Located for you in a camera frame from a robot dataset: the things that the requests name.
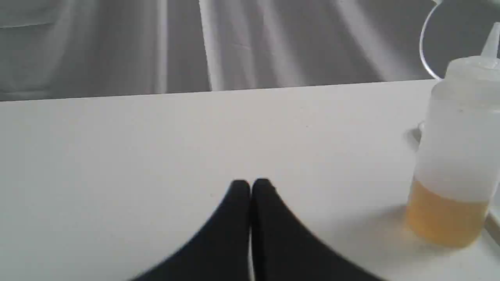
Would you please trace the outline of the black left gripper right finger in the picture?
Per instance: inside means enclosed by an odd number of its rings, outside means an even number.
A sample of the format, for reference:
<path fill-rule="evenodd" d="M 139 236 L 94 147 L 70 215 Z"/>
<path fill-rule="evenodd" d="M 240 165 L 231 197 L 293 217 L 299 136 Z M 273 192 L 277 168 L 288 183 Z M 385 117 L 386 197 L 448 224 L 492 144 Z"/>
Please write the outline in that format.
<path fill-rule="evenodd" d="M 252 185 L 252 265 L 256 281 L 376 281 L 318 240 L 272 182 Z"/>

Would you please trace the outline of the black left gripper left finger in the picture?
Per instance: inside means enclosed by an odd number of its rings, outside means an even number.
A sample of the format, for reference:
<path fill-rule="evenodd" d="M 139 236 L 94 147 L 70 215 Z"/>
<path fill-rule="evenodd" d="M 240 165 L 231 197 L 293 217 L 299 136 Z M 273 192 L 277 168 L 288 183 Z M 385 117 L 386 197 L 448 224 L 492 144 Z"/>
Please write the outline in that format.
<path fill-rule="evenodd" d="M 234 180 L 203 227 L 136 281 L 248 281 L 250 185 Z"/>

